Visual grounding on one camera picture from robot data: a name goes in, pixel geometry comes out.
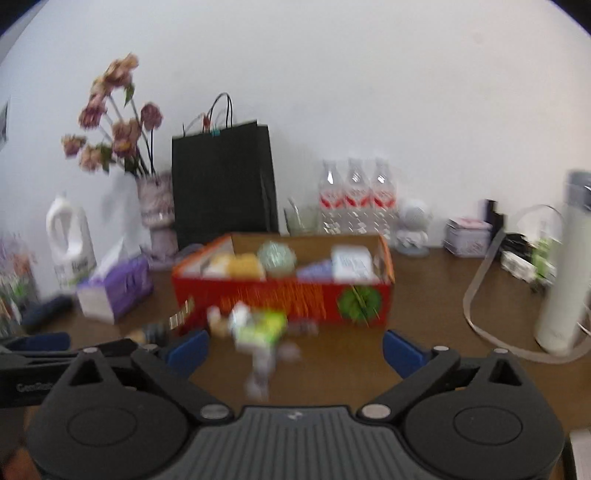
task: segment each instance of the red box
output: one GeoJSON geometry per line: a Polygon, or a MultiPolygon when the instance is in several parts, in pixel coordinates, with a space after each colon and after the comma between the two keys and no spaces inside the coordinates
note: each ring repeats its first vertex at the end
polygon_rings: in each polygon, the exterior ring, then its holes
{"type": "Polygon", "coordinates": [[[383,326],[390,308],[394,269],[390,251],[379,235],[280,236],[276,234],[233,233],[206,245],[173,269],[173,285],[182,305],[189,297],[195,312],[187,321],[189,328],[206,324],[206,310],[218,306],[228,314],[241,300],[250,307],[280,310],[290,320],[314,319],[319,323],[357,323],[383,326]],[[330,258],[334,245],[362,245],[374,259],[374,283],[313,283],[295,277],[267,280],[218,280],[202,278],[201,272],[214,255],[220,253],[256,253],[262,244],[273,240],[287,244],[296,254],[297,266],[330,258]]]}

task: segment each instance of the pink flower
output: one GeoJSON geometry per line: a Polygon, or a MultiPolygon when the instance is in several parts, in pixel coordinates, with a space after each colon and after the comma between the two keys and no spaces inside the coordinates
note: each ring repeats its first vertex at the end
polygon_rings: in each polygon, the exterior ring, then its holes
{"type": "Polygon", "coordinates": [[[105,82],[104,77],[97,77],[95,81],[92,82],[92,87],[90,88],[90,97],[94,95],[102,95],[103,97],[108,96],[113,91],[113,87],[105,82]]]}
{"type": "Polygon", "coordinates": [[[138,67],[138,57],[128,54],[123,60],[111,62],[103,76],[105,83],[110,87],[125,87],[131,83],[131,70],[138,67]]]}
{"type": "Polygon", "coordinates": [[[95,102],[96,98],[97,96],[93,97],[89,101],[88,105],[86,105],[78,117],[78,123],[86,130],[89,128],[98,127],[100,118],[103,116],[103,113],[107,111],[107,108],[105,107],[105,101],[102,100],[100,102],[95,102]]]}
{"type": "Polygon", "coordinates": [[[91,108],[104,108],[105,112],[107,111],[105,106],[105,95],[101,93],[95,93],[90,96],[88,100],[88,106],[91,108]]]}
{"type": "Polygon", "coordinates": [[[102,167],[100,148],[87,145],[80,156],[80,168],[85,171],[96,171],[102,167]]]}
{"type": "Polygon", "coordinates": [[[135,157],[137,145],[127,139],[113,141],[113,153],[120,158],[135,157]]]}
{"type": "Polygon", "coordinates": [[[26,254],[15,254],[12,259],[12,266],[14,273],[19,277],[31,275],[31,261],[26,254]]]}
{"type": "Polygon", "coordinates": [[[113,124],[113,138],[116,140],[130,140],[132,143],[136,143],[142,134],[141,127],[135,118],[132,118],[129,122],[115,122],[113,124]]]}
{"type": "Polygon", "coordinates": [[[137,153],[137,143],[141,135],[139,122],[132,118],[129,122],[113,124],[113,153],[118,157],[134,156],[137,153]]]}
{"type": "Polygon", "coordinates": [[[127,56],[121,60],[121,66],[129,70],[135,70],[139,66],[137,55],[128,53],[127,56]]]}
{"type": "Polygon", "coordinates": [[[146,130],[153,130],[162,125],[162,113],[160,109],[152,102],[144,105],[141,111],[141,122],[146,130]]]}
{"type": "Polygon", "coordinates": [[[86,144],[86,137],[77,135],[66,135],[61,138],[61,144],[64,146],[66,157],[75,157],[80,149],[86,144]]]}

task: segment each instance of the small bottle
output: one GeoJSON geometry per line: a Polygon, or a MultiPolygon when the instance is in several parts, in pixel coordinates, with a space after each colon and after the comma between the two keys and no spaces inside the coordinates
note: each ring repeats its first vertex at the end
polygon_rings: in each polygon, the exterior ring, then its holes
{"type": "Polygon", "coordinates": [[[361,161],[349,159],[349,172],[345,183],[345,204],[351,233],[368,233],[371,212],[371,188],[363,173],[361,161]]]}
{"type": "Polygon", "coordinates": [[[341,217],[344,207],[343,181],[335,161],[324,160],[324,172],[318,186],[322,230],[341,233],[341,217]]]}
{"type": "Polygon", "coordinates": [[[372,207],[374,209],[375,230],[391,243],[395,222],[396,187],[388,163],[377,158],[375,174],[372,178],[372,207]]]}

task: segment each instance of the white thermos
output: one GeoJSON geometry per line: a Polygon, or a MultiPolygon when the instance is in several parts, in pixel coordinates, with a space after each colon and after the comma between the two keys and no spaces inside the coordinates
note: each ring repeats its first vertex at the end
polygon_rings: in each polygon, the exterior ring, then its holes
{"type": "Polygon", "coordinates": [[[547,352],[567,355],[572,350],[585,316],[590,279],[591,172],[571,171],[556,283],[535,327],[535,339],[547,352]]]}

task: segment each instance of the plastic jug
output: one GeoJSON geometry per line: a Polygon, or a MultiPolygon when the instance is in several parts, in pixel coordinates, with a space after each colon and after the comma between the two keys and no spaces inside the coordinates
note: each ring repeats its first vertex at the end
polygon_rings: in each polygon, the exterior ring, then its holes
{"type": "Polygon", "coordinates": [[[84,210],[58,195],[47,212],[46,229],[60,288],[72,291],[96,267],[84,210]]]}

